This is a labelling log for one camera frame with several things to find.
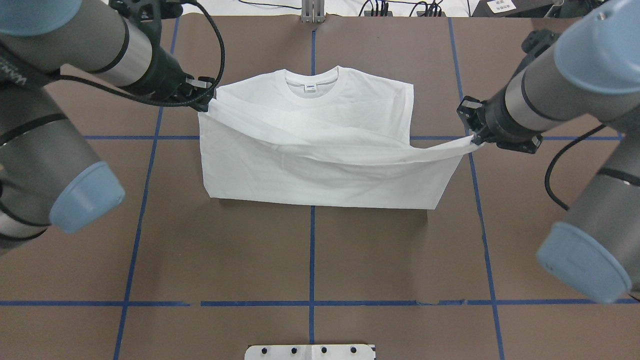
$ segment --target light blue cap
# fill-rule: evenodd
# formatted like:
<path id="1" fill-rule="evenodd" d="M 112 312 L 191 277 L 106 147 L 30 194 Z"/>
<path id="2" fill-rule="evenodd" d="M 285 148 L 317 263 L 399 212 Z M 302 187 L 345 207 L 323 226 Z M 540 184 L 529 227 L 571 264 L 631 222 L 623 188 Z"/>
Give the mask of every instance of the light blue cap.
<path id="1" fill-rule="evenodd" d="M 0 0 L 0 33 L 32 37 L 61 28 L 78 13 L 82 0 Z"/>
<path id="2" fill-rule="evenodd" d="M 536 256 L 545 270 L 595 302 L 610 304 L 631 290 L 631 278 L 618 260 L 566 222 L 554 224 Z"/>
<path id="3" fill-rule="evenodd" d="M 560 73 L 605 95 L 640 92 L 640 1 L 613 0 L 569 27 L 556 42 Z"/>
<path id="4" fill-rule="evenodd" d="M 62 191 L 49 220 L 72 234 L 92 223 L 124 200 L 124 189 L 104 161 L 84 169 Z"/>

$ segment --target brown table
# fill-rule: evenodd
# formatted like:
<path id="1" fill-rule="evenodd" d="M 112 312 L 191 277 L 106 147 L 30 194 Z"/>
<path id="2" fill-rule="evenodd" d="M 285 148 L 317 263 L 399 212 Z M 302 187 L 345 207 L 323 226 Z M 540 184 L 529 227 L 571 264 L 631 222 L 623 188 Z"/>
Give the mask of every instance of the brown table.
<path id="1" fill-rule="evenodd" d="M 493 95 L 532 29 L 570 23 L 216 22 L 224 84 L 335 65 L 415 84 L 418 147 L 463 136 L 460 95 Z M 169 49 L 173 22 L 164 28 Z M 215 74 L 204 18 L 185 15 L 177 31 L 185 70 Z M 191 109 L 159 112 L 76 84 L 48 89 L 127 198 L 77 234 L 50 229 L 0 258 L 2 359 L 242 359 L 248 345 L 309 341 L 375 344 L 380 359 L 640 356 L 640 306 L 588 304 L 534 257 L 563 217 L 544 170 L 594 119 L 553 130 L 535 156 L 492 145 L 465 156 L 434 211 L 290 206 L 208 198 Z M 552 184 L 569 204 L 618 143 L 615 132 L 598 135 L 557 165 Z"/>

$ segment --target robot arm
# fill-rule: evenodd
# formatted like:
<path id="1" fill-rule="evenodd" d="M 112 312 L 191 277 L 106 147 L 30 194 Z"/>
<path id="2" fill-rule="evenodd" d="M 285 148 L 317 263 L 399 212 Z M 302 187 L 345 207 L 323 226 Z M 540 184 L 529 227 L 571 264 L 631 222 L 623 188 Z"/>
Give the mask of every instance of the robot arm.
<path id="1" fill-rule="evenodd" d="M 0 254 L 51 224 L 76 232 L 124 199 L 108 165 L 42 88 L 63 78 L 62 65 L 141 102 L 207 110 L 223 61 L 217 79 L 195 80 L 159 45 L 160 17 L 179 16 L 181 3 L 192 2 L 114 0 L 118 14 L 100 0 L 0 0 Z"/>
<path id="2" fill-rule="evenodd" d="M 490 100 L 465 97 L 458 108 L 474 142 L 516 151 L 534 153 L 540 134 L 585 113 L 625 134 L 537 253 L 543 268 L 603 303 L 640 290 L 639 14 L 637 1 L 608 2 Z"/>

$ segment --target shirt tag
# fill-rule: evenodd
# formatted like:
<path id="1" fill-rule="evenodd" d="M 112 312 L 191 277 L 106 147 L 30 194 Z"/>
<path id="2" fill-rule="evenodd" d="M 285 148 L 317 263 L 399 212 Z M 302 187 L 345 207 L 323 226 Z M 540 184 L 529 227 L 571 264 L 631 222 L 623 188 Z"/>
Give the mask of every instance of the shirt tag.
<path id="1" fill-rule="evenodd" d="M 516 6 L 511 0 L 493 0 L 487 1 L 486 4 L 489 5 L 489 9 L 491 9 L 493 13 L 503 13 L 516 9 Z"/>
<path id="2" fill-rule="evenodd" d="M 316 84 L 305 84 L 305 92 L 316 92 Z"/>

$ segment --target white t-shirt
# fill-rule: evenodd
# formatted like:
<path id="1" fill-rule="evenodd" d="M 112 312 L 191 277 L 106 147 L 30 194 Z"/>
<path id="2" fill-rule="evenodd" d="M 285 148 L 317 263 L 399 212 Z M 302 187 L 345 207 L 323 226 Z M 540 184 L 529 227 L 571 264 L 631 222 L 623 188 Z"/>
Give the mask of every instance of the white t-shirt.
<path id="1" fill-rule="evenodd" d="M 335 67 L 222 86 L 199 113 L 211 197 L 434 209 L 470 137 L 409 145 L 413 85 Z"/>

